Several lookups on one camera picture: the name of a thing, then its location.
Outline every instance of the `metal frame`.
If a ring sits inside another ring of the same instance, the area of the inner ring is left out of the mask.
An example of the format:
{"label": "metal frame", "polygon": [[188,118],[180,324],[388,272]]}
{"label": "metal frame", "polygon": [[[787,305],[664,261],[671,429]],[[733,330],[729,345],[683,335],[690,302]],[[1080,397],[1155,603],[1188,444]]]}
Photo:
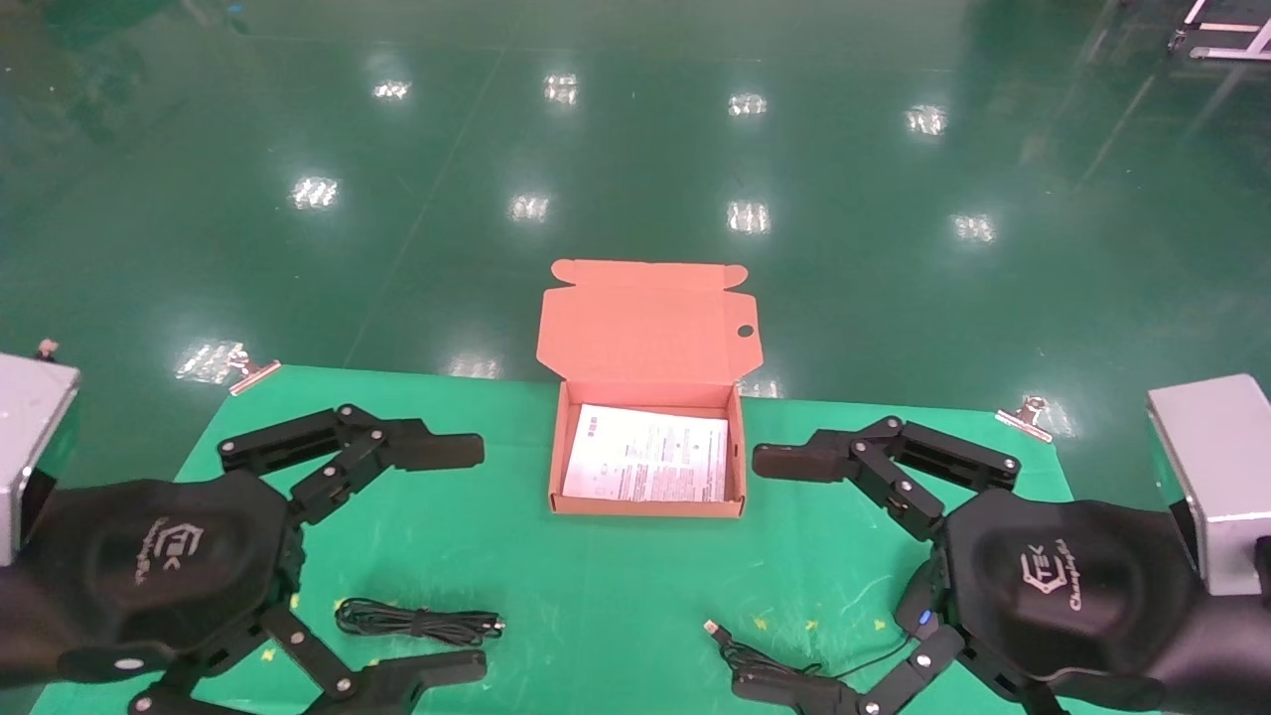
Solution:
{"label": "metal frame", "polygon": [[1237,24],[1237,23],[1197,23],[1196,18],[1200,15],[1201,10],[1205,9],[1205,3],[1209,0],[1196,0],[1191,10],[1187,11],[1187,17],[1183,18],[1183,24],[1174,30],[1173,38],[1171,38],[1167,50],[1172,53],[1177,50],[1183,41],[1187,38],[1188,29],[1202,29],[1207,32],[1233,32],[1233,33],[1253,33],[1253,39],[1247,47],[1192,47],[1188,56],[1193,60],[1261,60],[1271,61],[1271,51],[1267,50],[1267,44],[1271,44],[1271,19],[1267,19],[1262,25],[1252,24]]}
{"label": "metal frame", "polygon": [[1271,43],[1271,19],[1261,28],[1256,25],[1224,25],[1219,23],[1201,23],[1201,29],[1219,29],[1221,32],[1251,32],[1254,28],[1257,34],[1244,50],[1232,50],[1227,47],[1192,47],[1190,52],[1193,60],[1262,60],[1271,61],[1271,51],[1266,47]]}

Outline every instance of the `usb connector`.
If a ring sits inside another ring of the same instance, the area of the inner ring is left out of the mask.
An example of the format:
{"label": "usb connector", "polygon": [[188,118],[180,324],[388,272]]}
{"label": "usb connector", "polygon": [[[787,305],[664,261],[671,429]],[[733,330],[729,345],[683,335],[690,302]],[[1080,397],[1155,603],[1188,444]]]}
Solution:
{"label": "usb connector", "polygon": [[719,624],[716,624],[714,621],[707,621],[705,624],[702,624],[702,627],[708,634],[710,634],[710,638],[713,638],[714,641],[719,644],[719,648],[723,648],[732,643],[732,634],[730,634],[728,629],[721,626]]}

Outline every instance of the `black cable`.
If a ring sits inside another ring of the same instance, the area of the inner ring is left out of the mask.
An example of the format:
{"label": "black cable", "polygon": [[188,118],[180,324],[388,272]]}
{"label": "black cable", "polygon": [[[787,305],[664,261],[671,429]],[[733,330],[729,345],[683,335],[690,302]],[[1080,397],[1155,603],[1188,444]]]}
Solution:
{"label": "black cable", "polygon": [[862,663],[862,664],[857,665],[855,668],[849,668],[848,671],[844,671],[844,672],[839,673],[838,676],[830,676],[830,677],[834,678],[835,681],[841,681],[843,678],[846,678],[848,676],[853,676],[855,673],[859,673],[860,671],[864,671],[866,668],[868,668],[871,665],[877,665],[877,664],[882,663],[883,660],[886,660],[886,659],[891,658],[892,655],[896,655],[897,653],[900,653],[901,650],[904,650],[905,646],[909,645],[910,641],[913,641],[913,640],[914,640],[914,636],[906,635],[905,640],[902,640],[900,643],[900,645],[897,645],[896,648],[888,650],[883,655],[880,655],[878,658],[874,658],[873,660],[871,660],[868,663]]}
{"label": "black cable", "polygon": [[[811,663],[802,668],[791,668],[789,665],[774,659],[773,657],[768,655],[766,653],[754,646],[746,645],[744,643],[737,643],[732,638],[732,634],[728,632],[728,629],[724,629],[723,626],[716,624],[714,621],[707,621],[703,627],[707,630],[708,634],[710,634],[710,638],[713,638],[714,641],[719,644],[719,657],[723,658],[724,663],[727,663],[728,668],[732,669],[733,672],[737,672],[742,668],[769,671],[773,673],[784,673],[788,676],[817,676],[821,672],[820,663]],[[883,660],[887,660],[888,658],[896,655],[897,653],[904,650],[905,646],[909,645],[913,640],[914,636],[906,635],[905,640],[900,645],[888,650],[886,654],[880,655],[878,658],[874,658],[868,663],[862,663],[860,665],[857,665],[855,668],[852,668],[849,671],[844,671],[838,676],[825,676],[825,677],[838,681],[848,676],[859,673],[860,671],[864,671],[871,665],[877,665],[878,663],[882,663]]]}
{"label": "black cable", "polygon": [[370,598],[346,598],[336,610],[336,625],[353,636],[403,635],[430,638],[454,646],[477,648],[503,635],[503,621],[491,611],[442,613],[398,608]]}

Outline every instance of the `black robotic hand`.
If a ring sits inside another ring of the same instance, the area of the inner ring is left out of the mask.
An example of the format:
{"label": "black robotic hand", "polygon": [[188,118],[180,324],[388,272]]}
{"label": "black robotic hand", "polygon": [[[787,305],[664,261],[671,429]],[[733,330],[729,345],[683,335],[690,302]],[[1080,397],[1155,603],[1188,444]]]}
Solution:
{"label": "black robotic hand", "polygon": [[[351,672],[290,611],[318,525],[390,467],[472,467],[478,436],[433,436],[344,405],[217,447],[225,474],[53,490],[11,566],[0,568],[0,688],[164,677],[132,700],[145,715],[228,715],[194,701],[201,678],[273,639],[323,693],[306,715],[409,712],[433,686],[484,677],[480,652],[384,660]],[[292,488],[269,472],[334,453]]]}
{"label": "black robotic hand", "polygon": [[[979,494],[946,516],[892,460]],[[1168,513],[1018,498],[1016,458],[897,418],[819,431],[806,446],[761,444],[752,464],[761,478],[850,481],[929,540],[897,622],[919,639],[956,630],[958,662],[1030,715],[1063,712],[1056,696],[1117,710],[1271,714],[1266,599],[1211,596]],[[1258,549],[1271,563],[1271,541]]]}

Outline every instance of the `metal clip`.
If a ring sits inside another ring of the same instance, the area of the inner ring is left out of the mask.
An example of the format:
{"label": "metal clip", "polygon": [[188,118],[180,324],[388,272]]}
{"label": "metal clip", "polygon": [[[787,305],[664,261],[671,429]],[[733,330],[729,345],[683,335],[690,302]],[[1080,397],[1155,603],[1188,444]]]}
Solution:
{"label": "metal clip", "polygon": [[271,361],[264,366],[257,366],[252,362],[245,351],[236,349],[234,351],[234,354],[230,356],[230,367],[236,368],[240,373],[243,373],[243,380],[230,386],[230,395],[238,398],[252,390],[252,387],[257,386],[264,378],[278,372],[282,363]]}
{"label": "metal clip", "polygon": [[998,410],[996,419],[1004,425],[1010,425],[1017,431],[1050,444],[1055,438],[1050,433],[1037,427],[1037,419],[1046,411],[1046,400],[1041,398],[1024,398],[1024,404],[1014,413]]}

